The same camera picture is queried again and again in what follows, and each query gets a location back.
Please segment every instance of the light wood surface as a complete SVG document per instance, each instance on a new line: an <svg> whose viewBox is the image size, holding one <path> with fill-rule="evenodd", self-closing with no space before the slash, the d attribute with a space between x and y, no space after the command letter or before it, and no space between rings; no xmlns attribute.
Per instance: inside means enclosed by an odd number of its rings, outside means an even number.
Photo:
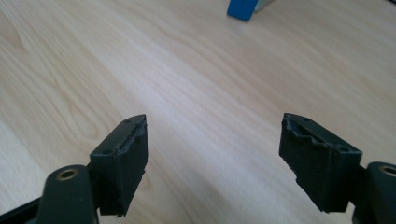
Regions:
<svg viewBox="0 0 396 224"><path fill-rule="evenodd" d="M126 218L102 223L350 223L278 157L284 112L396 162L396 6L276 0L0 1L0 213L87 164L147 114L150 159Z"/></svg>

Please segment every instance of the tabletop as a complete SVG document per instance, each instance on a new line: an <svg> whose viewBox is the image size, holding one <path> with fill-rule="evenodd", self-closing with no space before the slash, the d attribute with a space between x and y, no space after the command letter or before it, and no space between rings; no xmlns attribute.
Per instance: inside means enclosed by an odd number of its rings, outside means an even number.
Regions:
<svg viewBox="0 0 396 224"><path fill-rule="evenodd" d="M278 156L285 112L396 161L396 6L276 0L1 0L0 213L146 114L150 157L125 218L351 223L320 213Z"/></svg>

